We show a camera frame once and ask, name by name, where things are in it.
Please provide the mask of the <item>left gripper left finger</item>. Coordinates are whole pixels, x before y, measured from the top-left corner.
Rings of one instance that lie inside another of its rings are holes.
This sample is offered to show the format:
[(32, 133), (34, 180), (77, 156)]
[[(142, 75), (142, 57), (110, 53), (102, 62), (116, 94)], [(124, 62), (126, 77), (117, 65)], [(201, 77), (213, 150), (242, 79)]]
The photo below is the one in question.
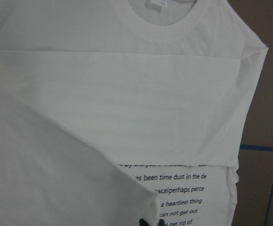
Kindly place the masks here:
[(139, 220), (139, 226), (149, 226), (148, 223), (144, 219)]

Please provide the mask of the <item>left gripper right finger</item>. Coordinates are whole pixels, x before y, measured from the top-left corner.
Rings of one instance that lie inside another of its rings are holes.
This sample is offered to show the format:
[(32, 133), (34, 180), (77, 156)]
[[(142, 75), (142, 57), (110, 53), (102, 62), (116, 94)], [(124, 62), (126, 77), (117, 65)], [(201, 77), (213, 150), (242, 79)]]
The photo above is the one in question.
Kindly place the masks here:
[(160, 219), (157, 226), (165, 226), (165, 221)]

